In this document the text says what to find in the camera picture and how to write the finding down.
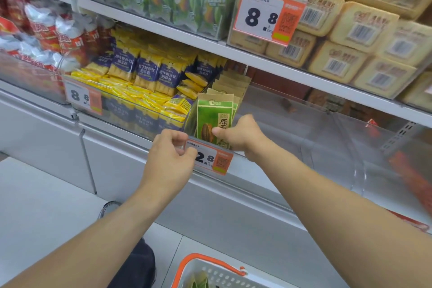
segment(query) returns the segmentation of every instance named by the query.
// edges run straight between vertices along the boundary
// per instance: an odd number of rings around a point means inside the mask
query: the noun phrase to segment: product label
[[[137,75],[144,80],[154,82],[159,78],[159,66],[145,58],[138,58]]]
[[[117,68],[131,73],[136,61],[137,59],[130,52],[124,52],[122,49],[116,47],[112,64]]]

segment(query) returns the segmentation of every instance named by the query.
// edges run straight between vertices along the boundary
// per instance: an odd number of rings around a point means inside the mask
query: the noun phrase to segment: yellow snack bag
[[[187,96],[176,94],[164,104],[165,109],[175,110],[178,113],[187,115],[192,108],[193,101]]]

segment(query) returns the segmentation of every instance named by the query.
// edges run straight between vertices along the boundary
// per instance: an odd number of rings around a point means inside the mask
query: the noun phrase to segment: orange price label
[[[102,115],[102,96],[97,89],[75,81],[63,80],[66,99],[74,105],[80,106],[93,113]]]
[[[287,46],[305,6],[296,0],[241,0],[233,29]]]
[[[195,165],[206,170],[225,175],[231,164],[234,153],[226,149],[220,149],[216,145],[205,143],[198,139],[188,138],[184,148],[193,147],[198,151]]]

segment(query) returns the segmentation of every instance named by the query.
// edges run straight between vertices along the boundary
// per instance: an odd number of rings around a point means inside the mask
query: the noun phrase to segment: white plastic basket
[[[273,282],[248,273],[241,266],[231,265],[201,254],[190,254],[180,263],[171,288],[189,288],[192,275],[206,272],[209,288],[283,288]]]

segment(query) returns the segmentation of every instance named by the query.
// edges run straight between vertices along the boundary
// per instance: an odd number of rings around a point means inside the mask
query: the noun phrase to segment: red snack bag
[[[60,45],[56,34],[55,20],[56,13],[49,8],[25,5],[30,26],[39,40],[42,49],[60,52]]]
[[[25,5],[29,2],[30,0],[7,0],[7,8],[13,23],[23,32],[31,34],[29,19],[25,14]]]
[[[56,32],[60,43],[60,53],[75,57],[78,62],[85,66],[88,63],[85,37],[86,31],[83,24],[77,20],[79,14],[72,19],[66,20],[61,16],[56,19]]]

